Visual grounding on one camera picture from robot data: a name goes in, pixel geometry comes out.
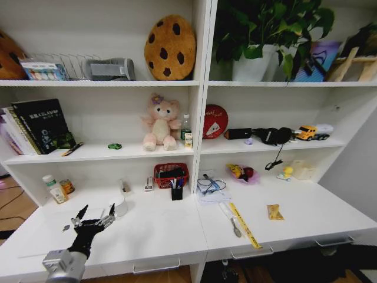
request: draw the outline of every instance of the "brown plush toy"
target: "brown plush toy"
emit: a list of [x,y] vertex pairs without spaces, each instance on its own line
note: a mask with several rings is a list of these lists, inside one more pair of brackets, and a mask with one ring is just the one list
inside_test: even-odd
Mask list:
[[24,52],[0,30],[0,80],[20,80],[27,77],[18,58],[25,58]]
[[194,68],[194,32],[184,18],[170,15],[155,24],[149,33],[144,56],[156,80],[182,80]]

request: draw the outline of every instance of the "white desk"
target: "white desk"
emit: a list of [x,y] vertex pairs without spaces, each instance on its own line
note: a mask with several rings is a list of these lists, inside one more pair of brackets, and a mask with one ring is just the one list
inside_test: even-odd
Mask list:
[[[44,255],[19,258],[28,236],[53,213],[78,212],[85,204],[89,204],[89,209],[102,208],[117,193],[115,186],[84,183],[77,186],[68,202],[57,205],[51,199],[38,208],[0,246],[0,281],[35,282],[46,279],[47,272],[41,263]],[[196,272],[204,268],[207,244],[190,190],[184,188],[183,200],[171,201],[169,189],[155,188],[154,192],[145,193],[140,187],[139,190],[134,189],[126,201],[127,214],[94,238],[84,277],[129,273],[134,266],[137,270],[150,269],[156,262],[175,266],[179,260],[181,265],[191,265],[191,276],[195,282]]]
[[[311,181],[291,182],[274,176],[262,176],[258,185],[244,185],[232,178],[225,180],[232,202],[263,249],[255,250],[243,236],[237,238],[231,222],[218,205],[198,204],[208,244],[207,261],[234,257],[252,257],[357,237],[377,228],[377,223]],[[271,221],[267,205],[280,205],[284,221]]]
[[[129,273],[134,267],[148,270],[156,262],[174,266],[180,260],[181,265],[190,265],[193,282],[199,283],[206,261],[269,254],[270,247],[283,251],[311,246],[315,240],[357,237],[377,228],[376,222],[310,181],[263,177],[253,186],[226,182],[262,250],[254,250],[245,237],[237,238],[219,206],[196,203],[187,188],[182,201],[172,202],[168,189],[144,193],[140,187],[126,198],[126,217],[95,237],[84,278]],[[77,212],[87,203],[90,209],[102,208],[116,193],[115,186],[83,183],[67,203],[50,200],[38,208],[0,247],[1,282],[45,280],[44,255],[19,257],[28,237],[53,213]],[[280,205],[284,221],[268,220],[266,205],[274,203]]]

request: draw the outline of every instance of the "drawer handle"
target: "drawer handle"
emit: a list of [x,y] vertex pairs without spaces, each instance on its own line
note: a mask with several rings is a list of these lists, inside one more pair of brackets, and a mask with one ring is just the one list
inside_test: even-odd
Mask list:
[[235,256],[233,252],[231,251],[230,254],[232,255],[232,258],[237,260],[237,259],[245,259],[245,258],[255,258],[257,256],[263,256],[263,255],[272,255],[274,253],[272,247],[267,250],[267,252],[256,252],[251,255],[246,255],[246,256]]
[[148,273],[148,272],[154,272],[154,271],[163,271],[163,270],[168,270],[168,269],[174,269],[178,268],[181,266],[181,259],[178,259],[178,264],[173,265],[173,266],[166,266],[166,267],[161,267],[161,268],[152,268],[152,269],[142,269],[142,270],[135,270],[135,265],[132,268],[133,274],[142,274],[142,273]]
[[327,246],[335,246],[335,245],[344,245],[345,243],[353,243],[355,239],[353,239],[351,236],[348,236],[347,239],[339,242],[334,242],[334,243],[320,243],[316,241],[316,244],[319,245],[321,248],[327,247]]

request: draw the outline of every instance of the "bear ear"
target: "bear ear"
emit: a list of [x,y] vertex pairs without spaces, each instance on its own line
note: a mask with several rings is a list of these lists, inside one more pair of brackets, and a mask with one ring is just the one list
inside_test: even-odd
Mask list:
[[171,106],[173,106],[177,111],[179,111],[179,101],[178,100],[171,100]]

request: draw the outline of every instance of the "black book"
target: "black book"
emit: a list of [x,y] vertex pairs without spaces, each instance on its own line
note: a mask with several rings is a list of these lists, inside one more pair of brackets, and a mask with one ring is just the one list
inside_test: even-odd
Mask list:
[[76,144],[56,98],[17,102],[12,106],[42,154]]

